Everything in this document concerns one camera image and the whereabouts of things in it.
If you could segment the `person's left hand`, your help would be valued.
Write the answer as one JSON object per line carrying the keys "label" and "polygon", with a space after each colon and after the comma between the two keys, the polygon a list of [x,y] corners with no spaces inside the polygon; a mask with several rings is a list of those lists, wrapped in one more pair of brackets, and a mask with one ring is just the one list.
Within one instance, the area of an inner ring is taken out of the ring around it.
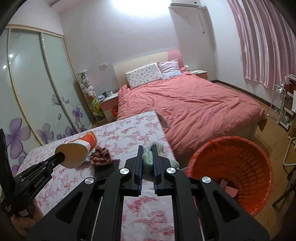
{"label": "person's left hand", "polygon": [[15,215],[11,217],[11,222],[14,228],[23,237],[26,237],[28,231],[44,217],[43,213],[41,212],[41,209],[38,206],[38,202],[36,199],[33,200],[32,216],[32,218],[16,217]]}

